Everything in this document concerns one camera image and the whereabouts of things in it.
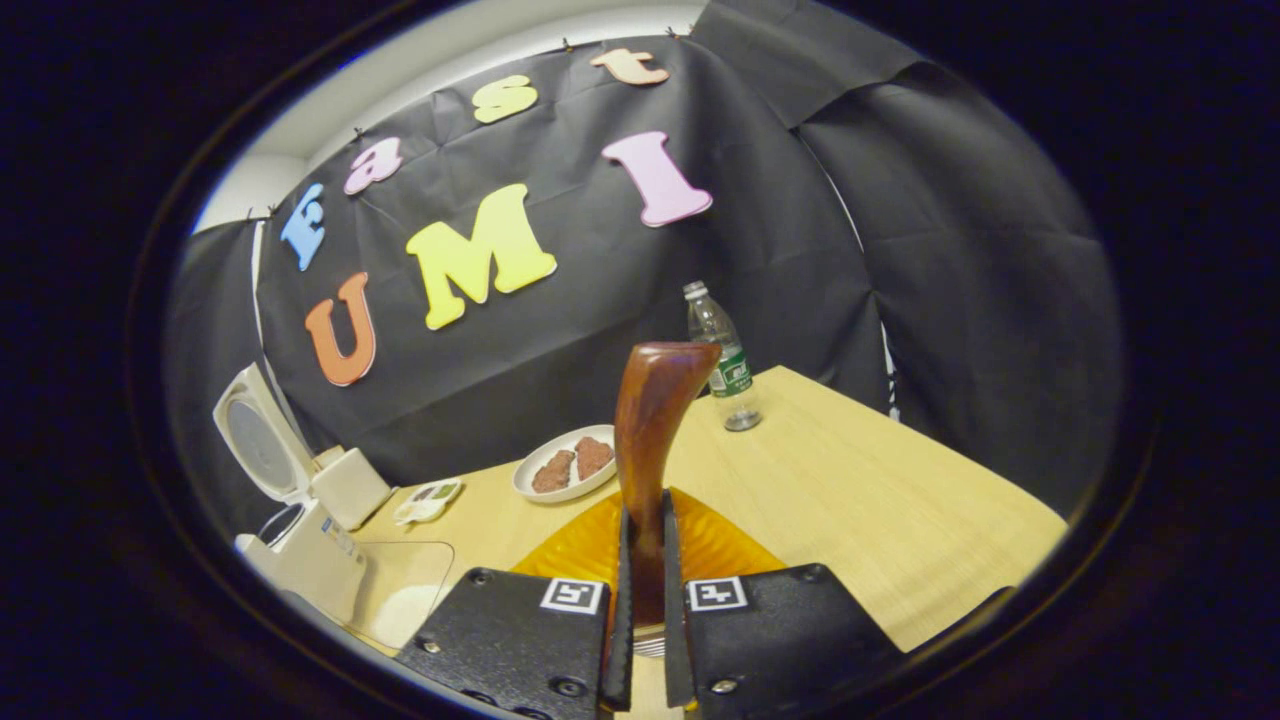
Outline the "black backdrop cloth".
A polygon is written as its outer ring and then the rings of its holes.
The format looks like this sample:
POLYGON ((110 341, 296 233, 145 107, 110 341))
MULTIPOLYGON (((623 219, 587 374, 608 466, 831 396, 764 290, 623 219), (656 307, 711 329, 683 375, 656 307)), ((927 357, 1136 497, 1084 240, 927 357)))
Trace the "black backdrop cloth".
POLYGON ((306 450, 411 486, 609 421, 684 284, 786 366, 1061 516, 1105 471, 1112 274, 1057 167, 954 73, 809 0, 712 0, 690 38, 488 68, 315 167, 261 223, 192 236, 166 414, 227 534, 273 514, 212 410, 269 365, 306 450))

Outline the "brown wooden spoon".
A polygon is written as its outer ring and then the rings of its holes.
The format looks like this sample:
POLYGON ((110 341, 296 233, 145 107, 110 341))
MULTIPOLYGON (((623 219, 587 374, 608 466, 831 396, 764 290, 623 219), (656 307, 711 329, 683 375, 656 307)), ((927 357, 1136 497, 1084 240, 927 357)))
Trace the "brown wooden spoon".
POLYGON ((680 424, 721 359, 707 342, 634 346, 614 409, 614 455, 630 529, 632 618, 636 626, 664 621, 666 570, 663 480, 680 424))

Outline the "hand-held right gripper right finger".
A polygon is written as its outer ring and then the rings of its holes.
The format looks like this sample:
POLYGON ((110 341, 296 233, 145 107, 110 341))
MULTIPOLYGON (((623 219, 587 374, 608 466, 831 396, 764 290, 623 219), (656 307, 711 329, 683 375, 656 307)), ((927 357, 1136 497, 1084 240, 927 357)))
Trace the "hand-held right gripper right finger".
POLYGON ((692 518, 666 491, 666 692, 684 720, 808 720, 906 662, 824 564, 692 577, 692 518))

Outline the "white rice cooker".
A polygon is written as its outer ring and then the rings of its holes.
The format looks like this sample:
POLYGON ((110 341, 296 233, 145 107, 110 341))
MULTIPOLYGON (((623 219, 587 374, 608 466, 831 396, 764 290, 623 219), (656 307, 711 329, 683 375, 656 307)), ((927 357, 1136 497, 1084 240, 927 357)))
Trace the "white rice cooker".
POLYGON ((278 591, 337 624, 349 623, 367 564, 315 493, 314 482, 325 475, 330 457, 305 447, 255 364, 229 382, 212 421, 259 491, 283 505, 261 530, 236 537, 241 557, 278 591))

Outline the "clear plastic water bottle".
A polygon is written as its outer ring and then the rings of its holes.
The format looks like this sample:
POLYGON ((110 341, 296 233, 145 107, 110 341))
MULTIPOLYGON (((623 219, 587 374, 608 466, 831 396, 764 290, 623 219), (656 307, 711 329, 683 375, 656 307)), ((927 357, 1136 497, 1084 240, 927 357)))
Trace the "clear plastic water bottle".
POLYGON ((687 334, 694 342, 716 345, 719 359, 708 380, 723 428, 745 432, 760 424, 754 378, 736 325, 700 281, 682 287, 687 304, 687 334))

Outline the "white toaster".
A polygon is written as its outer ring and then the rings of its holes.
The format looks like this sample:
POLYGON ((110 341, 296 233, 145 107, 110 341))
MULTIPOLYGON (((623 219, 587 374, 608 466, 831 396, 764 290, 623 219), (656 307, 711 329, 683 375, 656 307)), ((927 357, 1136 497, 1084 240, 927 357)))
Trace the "white toaster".
POLYGON ((333 446, 312 464, 310 492, 344 530, 360 529, 394 493, 361 448, 333 446))

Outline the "white round plate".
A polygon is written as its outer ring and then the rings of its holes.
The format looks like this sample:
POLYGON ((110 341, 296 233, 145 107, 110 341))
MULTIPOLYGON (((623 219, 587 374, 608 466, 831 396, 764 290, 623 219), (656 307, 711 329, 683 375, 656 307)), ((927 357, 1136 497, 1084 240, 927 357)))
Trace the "white round plate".
POLYGON ((617 473, 617 459, 616 459, 616 446, 614 446, 614 427, 612 424, 596 424, 590 427, 579 428, 576 430, 566 432, 553 439, 547 441, 541 446, 536 447, 530 455, 521 460, 512 474, 512 487, 515 491, 524 496, 527 501, 532 503, 564 503, 571 500, 584 497, 590 495, 598 488, 605 486, 609 480, 616 477, 617 473), (531 488, 531 480, 538 469, 544 466, 549 457, 554 455, 558 450, 573 451, 575 445, 584 437, 590 436, 602 442, 607 442, 614 450, 613 461, 602 469, 598 474, 590 479, 582 482, 579 479, 579 473, 576 469, 576 462, 573 464, 572 479, 566 489, 548 495, 535 495, 531 488))

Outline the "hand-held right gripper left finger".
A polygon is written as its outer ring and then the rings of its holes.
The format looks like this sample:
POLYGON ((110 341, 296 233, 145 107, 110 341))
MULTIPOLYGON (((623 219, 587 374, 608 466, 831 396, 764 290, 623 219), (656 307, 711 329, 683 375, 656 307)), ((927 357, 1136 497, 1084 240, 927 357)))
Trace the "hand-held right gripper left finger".
POLYGON ((517 717, 613 720, 631 707, 628 541, 628 515, 612 495, 512 570, 467 570, 396 661, 517 717))

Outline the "brown meat piece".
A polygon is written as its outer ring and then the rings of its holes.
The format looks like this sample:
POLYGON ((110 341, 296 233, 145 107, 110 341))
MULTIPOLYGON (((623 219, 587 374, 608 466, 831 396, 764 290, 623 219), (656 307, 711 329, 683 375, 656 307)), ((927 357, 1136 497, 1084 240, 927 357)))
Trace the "brown meat piece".
POLYGON ((575 461, 579 479, 585 482, 608 466, 614 459, 614 450, 607 442, 584 436, 575 445, 575 461))
POLYGON ((558 450, 547 464, 536 470, 530 488, 535 495, 548 495, 566 489, 572 479, 576 452, 558 450))

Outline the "white divided grain dish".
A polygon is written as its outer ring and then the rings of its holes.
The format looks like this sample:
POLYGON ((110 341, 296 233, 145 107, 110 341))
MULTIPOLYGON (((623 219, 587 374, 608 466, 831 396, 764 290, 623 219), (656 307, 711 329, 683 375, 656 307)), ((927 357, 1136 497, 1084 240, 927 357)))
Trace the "white divided grain dish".
POLYGON ((393 512, 398 527, 434 521, 461 495, 465 482, 460 478, 434 480, 412 489, 393 512))

